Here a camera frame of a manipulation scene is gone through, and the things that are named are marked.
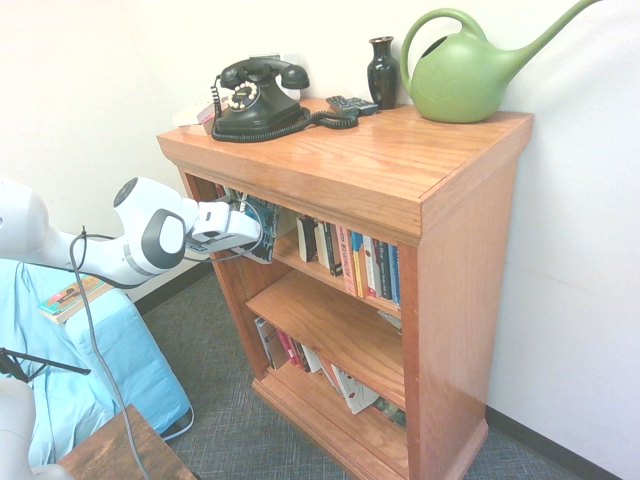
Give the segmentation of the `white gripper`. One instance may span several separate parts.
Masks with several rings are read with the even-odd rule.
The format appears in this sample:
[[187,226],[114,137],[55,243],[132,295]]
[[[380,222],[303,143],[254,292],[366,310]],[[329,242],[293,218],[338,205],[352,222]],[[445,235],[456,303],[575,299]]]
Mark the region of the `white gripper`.
[[[218,252],[256,243],[261,239],[261,224],[224,202],[199,202],[198,217],[191,228],[191,249]],[[272,258],[274,238],[265,232],[253,250],[256,258]]]

